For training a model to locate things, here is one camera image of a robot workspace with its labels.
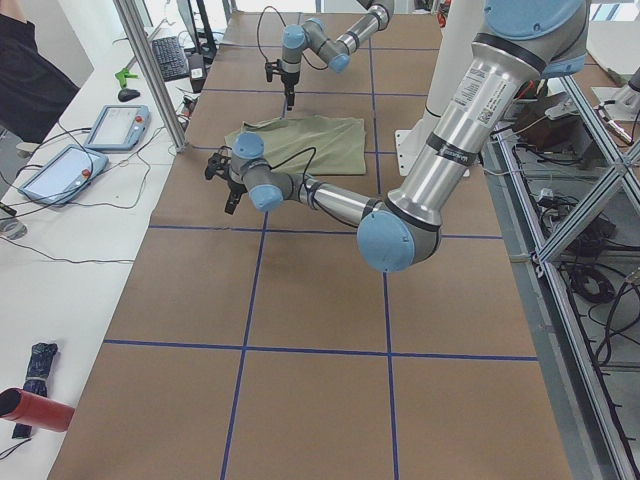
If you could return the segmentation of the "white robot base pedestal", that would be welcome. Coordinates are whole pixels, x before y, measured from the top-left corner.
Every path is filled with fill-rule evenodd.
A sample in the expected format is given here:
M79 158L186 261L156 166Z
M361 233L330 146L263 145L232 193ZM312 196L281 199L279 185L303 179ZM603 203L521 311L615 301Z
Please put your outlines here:
M431 77L423 116L411 130L396 130L396 154L401 176L409 174L452 100L472 61L471 42L484 21L484 1L434 1L442 41Z

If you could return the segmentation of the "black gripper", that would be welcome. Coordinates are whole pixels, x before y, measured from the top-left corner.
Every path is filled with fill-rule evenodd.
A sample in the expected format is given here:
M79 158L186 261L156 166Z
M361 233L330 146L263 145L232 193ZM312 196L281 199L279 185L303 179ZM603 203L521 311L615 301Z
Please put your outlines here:
M300 72L283 72L281 82L284 85L285 105L287 111L292 111L295 103L295 87L299 83Z
M240 202L240 196L247 193L247 188L244 185L241 176L231 167L227 169L227 183L230 193L224 206L224 212L228 215L233 215Z

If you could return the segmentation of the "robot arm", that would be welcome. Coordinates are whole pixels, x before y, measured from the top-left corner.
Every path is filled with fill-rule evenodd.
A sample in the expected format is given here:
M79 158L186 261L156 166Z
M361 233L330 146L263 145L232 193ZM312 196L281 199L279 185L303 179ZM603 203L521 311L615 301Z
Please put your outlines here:
M275 62L265 63L265 75L268 82L274 75L281 77L288 111L295 104L295 86L300 80L301 62L306 50L315 53L329 69L340 73L349 65L350 56L365 41L388 27L395 12L393 0L359 1L359 4L366 13L336 40L326 34L324 23L318 18L285 26L282 55Z
M402 271L426 260L440 243L444 204L519 89L583 67L589 9L586 1L454 2L441 51L451 58L455 38L469 46L456 89L399 188L379 200L307 172L279 172L267 163L261 137L243 133L222 172L229 188L226 212L233 213L242 197L261 212L293 200L354 226L362 257L378 271Z

